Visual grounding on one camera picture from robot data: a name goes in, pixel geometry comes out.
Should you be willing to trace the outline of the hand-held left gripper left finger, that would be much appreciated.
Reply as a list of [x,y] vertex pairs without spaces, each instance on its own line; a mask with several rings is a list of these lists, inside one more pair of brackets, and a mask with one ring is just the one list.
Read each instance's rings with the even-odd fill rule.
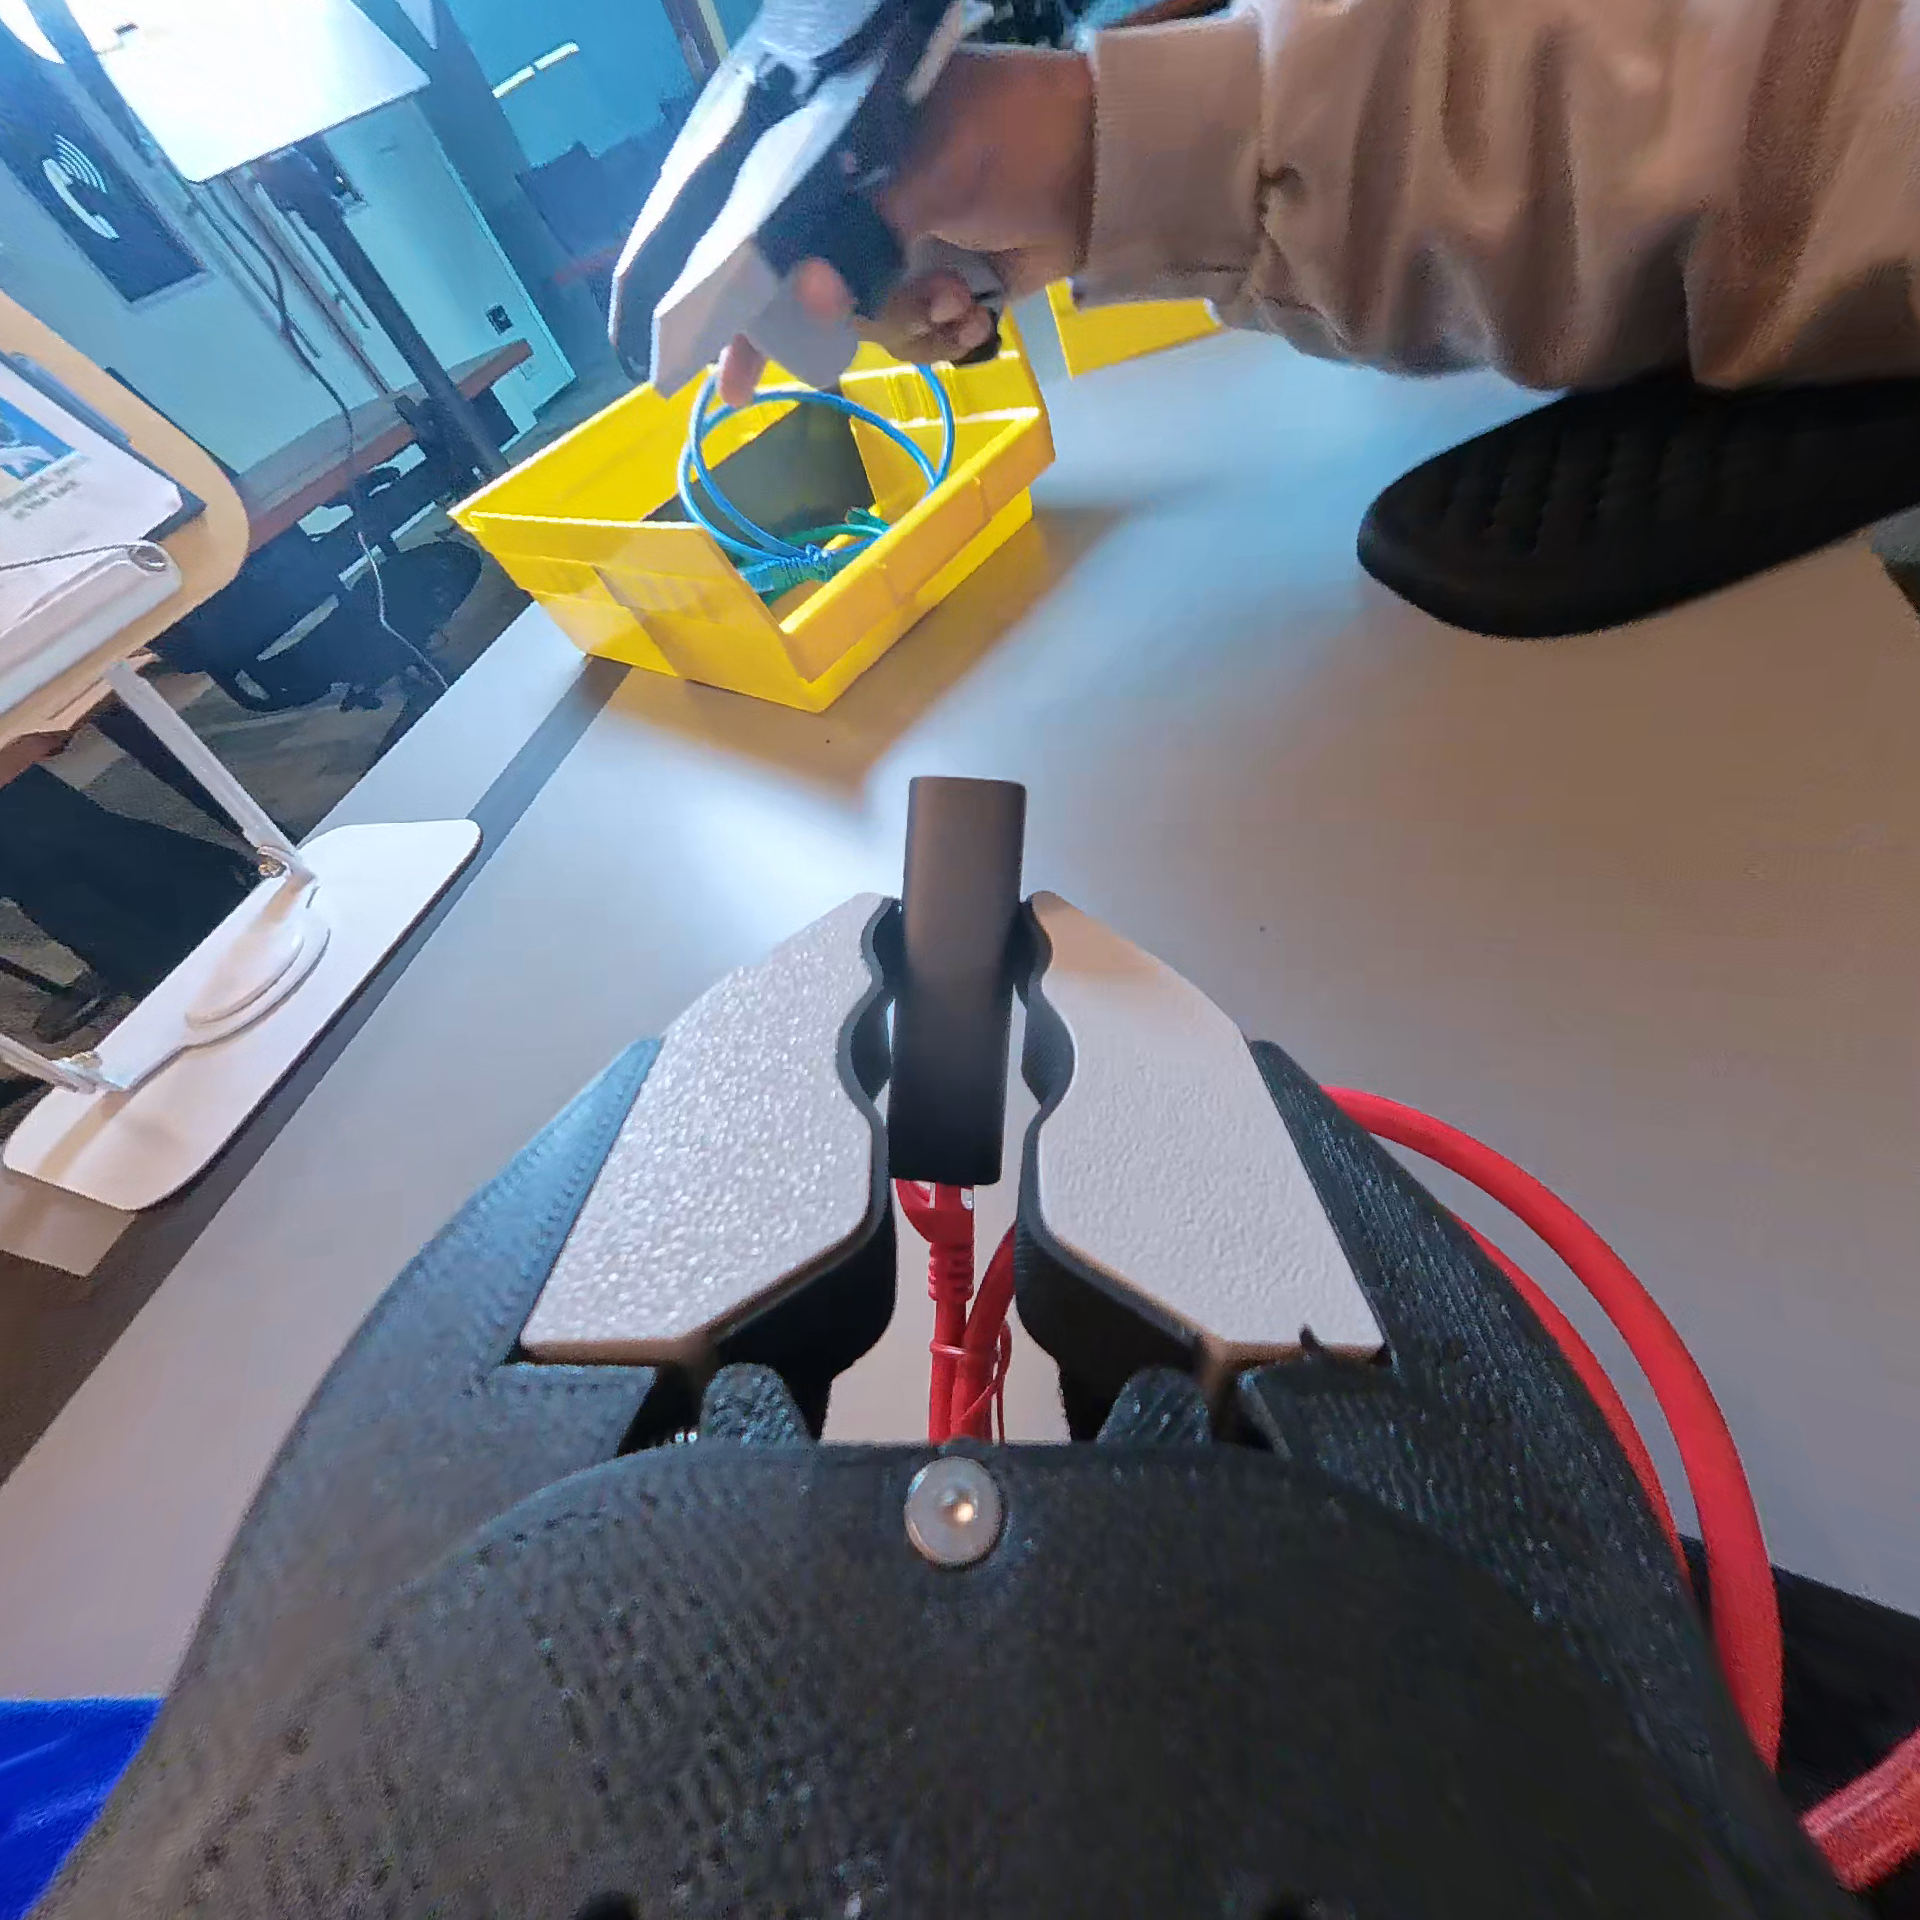
[[896,1309],[896,908],[854,894],[671,1020],[516,1332],[528,1361],[638,1363],[689,1389],[756,1363],[825,1431]]

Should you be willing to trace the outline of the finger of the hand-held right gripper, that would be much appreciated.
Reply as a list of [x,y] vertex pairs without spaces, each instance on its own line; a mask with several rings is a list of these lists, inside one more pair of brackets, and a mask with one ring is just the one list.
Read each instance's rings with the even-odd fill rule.
[[744,36],[706,82],[612,270],[610,338],[651,381],[651,231],[831,238],[854,317],[900,285],[900,241],[875,190],[900,156],[900,36],[805,50]]
[[850,308],[814,313],[797,270],[827,259],[831,238],[805,231],[784,238],[727,238],[718,226],[685,234],[651,231],[651,389],[683,392],[718,356],[748,338],[769,363],[784,366],[810,389],[831,389],[850,372],[859,327]]

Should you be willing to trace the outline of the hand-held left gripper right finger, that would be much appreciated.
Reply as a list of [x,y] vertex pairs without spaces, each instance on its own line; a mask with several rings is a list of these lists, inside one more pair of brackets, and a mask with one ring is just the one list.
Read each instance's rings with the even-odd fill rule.
[[1026,905],[1014,1303],[1089,1441],[1139,1372],[1379,1363],[1379,1313],[1243,1027],[1059,891]]

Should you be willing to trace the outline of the black ethernet adapter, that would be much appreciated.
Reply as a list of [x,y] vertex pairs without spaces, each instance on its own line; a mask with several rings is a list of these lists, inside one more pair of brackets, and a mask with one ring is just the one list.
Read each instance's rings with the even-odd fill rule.
[[910,784],[887,1109],[902,1182],[1001,1178],[1026,816],[1010,781]]

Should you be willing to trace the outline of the yellow plastic bin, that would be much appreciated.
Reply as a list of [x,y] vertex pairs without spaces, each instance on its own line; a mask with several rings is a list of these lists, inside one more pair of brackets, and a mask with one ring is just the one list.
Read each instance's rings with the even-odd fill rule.
[[1154,353],[1186,347],[1222,333],[1207,298],[1123,298],[1088,307],[1072,279],[1047,285],[1047,308],[1072,377],[1138,363]]
[[[748,479],[797,479],[802,431],[850,429],[842,509],[775,534]],[[782,366],[748,407],[651,386],[454,503],[454,522],[593,657],[827,711],[1036,514],[1051,418],[1022,341],[919,367],[857,347],[827,396]]]

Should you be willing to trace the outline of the person's right forearm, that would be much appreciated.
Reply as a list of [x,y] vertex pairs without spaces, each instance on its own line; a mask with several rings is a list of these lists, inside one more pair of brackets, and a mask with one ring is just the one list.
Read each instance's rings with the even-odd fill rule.
[[1232,3],[1089,38],[1088,304],[1402,375],[1918,375],[1918,3]]

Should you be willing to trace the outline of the person's right hand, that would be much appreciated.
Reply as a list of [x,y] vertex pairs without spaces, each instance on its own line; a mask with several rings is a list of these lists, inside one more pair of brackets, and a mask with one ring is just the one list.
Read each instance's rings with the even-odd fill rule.
[[[875,206],[902,249],[944,241],[995,263],[1009,298],[1072,276],[1088,254],[1093,203],[1093,66],[1088,51],[958,50],[926,97],[915,145]],[[793,267],[793,295],[821,322],[854,318],[850,285],[827,259]],[[995,335],[995,313],[965,279],[906,276],[859,330],[900,363],[958,366]],[[765,356],[738,335],[715,363],[718,392],[744,405]]]

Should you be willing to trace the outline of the white flat panel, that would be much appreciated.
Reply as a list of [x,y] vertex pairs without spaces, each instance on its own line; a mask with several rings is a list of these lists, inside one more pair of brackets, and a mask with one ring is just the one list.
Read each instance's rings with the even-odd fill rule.
[[65,15],[157,155],[195,183],[427,84],[359,3],[65,3]]

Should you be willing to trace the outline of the black office chair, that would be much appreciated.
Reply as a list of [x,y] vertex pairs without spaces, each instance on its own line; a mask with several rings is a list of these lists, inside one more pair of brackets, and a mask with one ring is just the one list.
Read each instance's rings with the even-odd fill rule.
[[244,711],[309,706],[334,692],[377,706],[390,684],[444,689],[427,644],[478,581],[482,553],[461,541],[377,556],[349,581],[326,541],[286,534],[152,647]]

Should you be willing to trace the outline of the wooden document board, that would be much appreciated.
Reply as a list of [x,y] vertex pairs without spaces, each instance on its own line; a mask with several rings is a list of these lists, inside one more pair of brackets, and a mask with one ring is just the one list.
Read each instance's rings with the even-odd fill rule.
[[142,663],[149,644],[187,613],[197,613],[219,590],[239,575],[250,551],[248,506],[226,470],[172,418],[140,398],[120,375],[108,375],[59,330],[39,322],[20,298],[3,293],[3,347],[24,353],[76,398],[122,429],[133,447],[168,470],[181,491],[191,491],[206,509],[162,541],[177,565],[177,585],[86,654],[69,663],[55,681],[26,701],[3,706],[3,781],[31,754],[26,740],[62,738],[105,698],[113,664]]

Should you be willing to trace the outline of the black phone sign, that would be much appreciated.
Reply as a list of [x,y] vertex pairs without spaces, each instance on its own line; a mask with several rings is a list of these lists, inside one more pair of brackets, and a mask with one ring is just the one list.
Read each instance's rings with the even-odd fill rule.
[[12,38],[3,46],[3,166],[125,304],[206,276],[195,249]]

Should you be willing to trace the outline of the white printed paper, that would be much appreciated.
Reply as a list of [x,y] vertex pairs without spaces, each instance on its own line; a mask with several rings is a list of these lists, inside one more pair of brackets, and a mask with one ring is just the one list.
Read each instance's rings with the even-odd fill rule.
[[3,363],[3,574],[105,564],[184,514],[174,477]]

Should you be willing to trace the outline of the blue plastic bin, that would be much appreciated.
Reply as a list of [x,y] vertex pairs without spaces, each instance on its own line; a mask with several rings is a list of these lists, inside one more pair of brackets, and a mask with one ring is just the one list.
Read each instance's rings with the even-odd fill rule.
[[3,1698],[3,1917],[33,1911],[157,1708],[157,1694]]

